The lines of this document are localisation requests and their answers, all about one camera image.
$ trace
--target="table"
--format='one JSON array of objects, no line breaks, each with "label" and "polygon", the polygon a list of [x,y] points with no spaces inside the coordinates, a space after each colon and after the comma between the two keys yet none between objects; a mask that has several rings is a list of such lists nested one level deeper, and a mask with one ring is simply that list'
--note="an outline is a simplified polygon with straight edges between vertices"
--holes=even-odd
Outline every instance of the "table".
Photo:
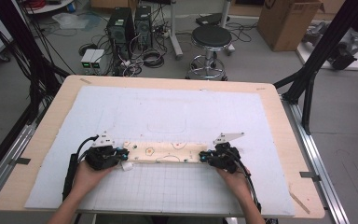
[{"label": "table", "polygon": [[[226,0],[225,4],[223,4],[222,20],[220,21],[220,26],[223,28],[226,27],[230,4],[231,4],[231,0]],[[182,49],[180,48],[178,39],[176,38],[176,33],[175,33],[176,18],[175,17],[176,17],[176,0],[171,0],[171,29],[168,32],[170,35],[170,40],[173,45],[173,49],[175,51],[176,60],[180,60],[183,57],[183,52],[182,52]],[[235,51],[234,47],[232,46],[232,44],[230,44],[228,46],[228,53],[231,53],[234,51]]]},{"label": "table", "polygon": [[78,91],[86,85],[172,90],[199,90],[202,88],[213,91],[239,91],[259,94],[293,199],[296,210],[295,217],[321,218],[324,216],[324,208],[312,180],[302,178],[299,174],[299,172],[307,172],[309,169],[304,162],[279,95],[273,85],[163,78],[87,76],[70,76],[63,83],[28,147],[21,155],[23,158],[31,159],[31,161],[28,165],[17,164],[0,192],[0,211],[29,211],[24,208],[24,205],[34,185],[39,167],[71,109]]}]

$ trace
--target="human hand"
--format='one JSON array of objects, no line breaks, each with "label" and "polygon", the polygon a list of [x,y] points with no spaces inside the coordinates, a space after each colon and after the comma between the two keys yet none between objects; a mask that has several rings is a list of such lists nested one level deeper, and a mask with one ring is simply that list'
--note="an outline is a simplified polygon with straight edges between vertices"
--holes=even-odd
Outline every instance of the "human hand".
[{"label": "human hand", "polygon": [[81,161],[77,166],[75,180],[70,194],[75,195],[79,199],[83,198],[112,170],[113,167],[96,171],[92,169],[86,161]]},{"label": "human hand", "polygon": [[222,176],[223,180],[226,182],[227,186],[231,189],[237,199],[252,199],[248,181],[242,171],[237,170],[234,174],[218,168],[216,168],[216,171],[220,174],[220,176]]}]

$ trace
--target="black stool seat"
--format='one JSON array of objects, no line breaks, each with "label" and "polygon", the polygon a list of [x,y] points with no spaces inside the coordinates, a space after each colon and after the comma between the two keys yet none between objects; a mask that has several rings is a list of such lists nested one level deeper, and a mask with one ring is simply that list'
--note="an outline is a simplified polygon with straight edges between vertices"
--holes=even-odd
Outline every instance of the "black stool seat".
[{"label": "black stool seat", "polygon": [[207,48],[222,48],[231,43],[231,33],[220,26],[200,26],[193,31],[192,38],[194,42]]}]

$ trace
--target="desk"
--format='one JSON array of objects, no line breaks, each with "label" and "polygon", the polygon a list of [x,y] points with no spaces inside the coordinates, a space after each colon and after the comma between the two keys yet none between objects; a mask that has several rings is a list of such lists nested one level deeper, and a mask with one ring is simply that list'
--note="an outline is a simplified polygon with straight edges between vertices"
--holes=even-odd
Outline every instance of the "desk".
[{"label": "desk", "polygon": [[308,168],[283,110],[279,95],[273,85],[162,78],[86,76],[70,76],[63,83],[34,137],[22,154],[23,158],[31,159],[30,163],[28,165],[17,164],[0,192],[1,211],[30,211],[25,209],[24,205],[34,185],[39,167],[51,148],[78,91],[85,85],[171,90],[199,90],[202,88],[214,91],[259,94],[285,173],[286,183],[293,199],[296,217],[321,218],[324,216],[322,203],[311,179],[302,178],[299,174],[299,172],[307,172]]},{"label": "desk", "polygon": [[[227,22],[227,17],[228,17],[228,11],[229,11],[229,7],[231,4],[231,0],[226,0],[225,4],[223,4],[223,10],[222,10],[222,20],[220,21],[220,26],[225,28],[226,27],[226,22]],[[180,48],[178,39],[176,38],[176,33],[175,33],[175,29],[176,29],[176,0],[171,0],[171,29],[169,30],[169,34],[170,34],[170,40],[172,42],[173,45],[173,49],[175,51],[175,55],[176,55],[176,60],[180,60],[183,57],[183,52],[182,49]],[[234,47],[232,46],[232,44],[229,45],[228,47],[228,52],[233,52],[235,51]]]}]

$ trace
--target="stool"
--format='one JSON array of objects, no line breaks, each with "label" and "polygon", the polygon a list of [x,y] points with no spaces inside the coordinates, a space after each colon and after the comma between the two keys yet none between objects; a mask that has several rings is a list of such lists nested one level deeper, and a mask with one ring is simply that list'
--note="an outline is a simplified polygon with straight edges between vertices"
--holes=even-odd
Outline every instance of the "stool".
[{"label": "stool", "polygon": [[205,49],[206,54],[191,61],[186,79],[190,79],[190,74],[194,74],[208,79],[222,76],[222,81],[227,81],[225,66],[217,59],[216,52],[231,44],[231,33],[219,26],[203,25],[193,31],[191,41],[200,49]]}]

